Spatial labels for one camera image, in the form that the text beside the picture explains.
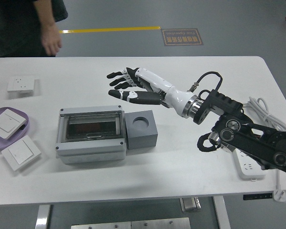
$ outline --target cable connector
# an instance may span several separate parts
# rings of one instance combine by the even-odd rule
[[[286,192],[277,186],[273,191],[273,200],[276,202],[286,202]]]
[[[191,88],[188,90],[188,92],[194,92],[196,90],[196,88],[199,86],[198,82],[195,82]]]

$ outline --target purple tray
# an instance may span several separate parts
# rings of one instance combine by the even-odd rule
[[[11,108],[11,107],[2,107],[0,108],[0,114],[2,114],[6,109],[10,109],[11,111],[15,112],[16,114],[24,117],[26,119],[24,125],[24,129],[18,129],[11,137],[9,137],[8,139],[3,139],[2,137],[0,137],[0,150],[5,149],[6,147],[10,146],[11,144],[13,144],[14,142],[18,141],[20,138],[22,138],[25,134],[25,132],[27,132],[28,128],[29,128],[29,117],[27,116],[26,113],[19,111],[15,108]]]

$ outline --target white table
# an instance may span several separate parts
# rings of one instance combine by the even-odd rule
[[[209,133],[218,116],[201,125],[179,117],[174,109],[137,105],[115,99],[106,75],[125,67],[143,67],[186,91],[205,72],[223,78],[219,92],[245,103],[263,97],[272,114],[286,122],[286,100],[264,60],[259,57],[76,57],[0,58],[0,107],[28,114],[27,135],[41,157],[14,172],[0,152],[0,205],[107,201],[142,198],[214,196],[272,191],[275,171],[256,182],[242,180],[233,157],[222,150],[203,153],[198,138]],[[8,94],[9,77],[33,75],[33,96]],[[217,77],[207,77],[199,90],[213,89]],[[61,108],[122,105],[124,111],[152,110],[158,129],[154,148],[127,152],[125,160],[65,165],[56,158],[55,142]],[[286,190],[286,173],[281,172]]]

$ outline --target wall socket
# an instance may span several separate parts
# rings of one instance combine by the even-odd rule
[[[252,181],[255,181],[264,178],[267,174],[267,171],[262,170],[261,166],[255,160],[239,149],[234,150],[232,154],[237,172],[242,179],[251,179]]]
[[[10,77],[8,92],[30,93],[34,91],[35,79],[33,76]]]

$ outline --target black cable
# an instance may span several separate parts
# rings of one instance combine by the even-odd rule
[[[216,88],[215,88],[215,91],[218,91],[218,89],[219,89],[220,86],[221,86],[221,83],[223,82],[223,78],[222,78],[222,76],[221,76],[218,72],[207,72],[207,73],[203,74],[203,75],[200,76],[200,78],[197,80],[197,83],[199,83],[204,77],[206,77],[207,75],[210,75],[210,74],[215,74],[215,75],[217,75],[217,76],[220,78],[220,80],[219,80],[219,82],[218,82],[218,84],[217,84],[217,86],[216,86]]]

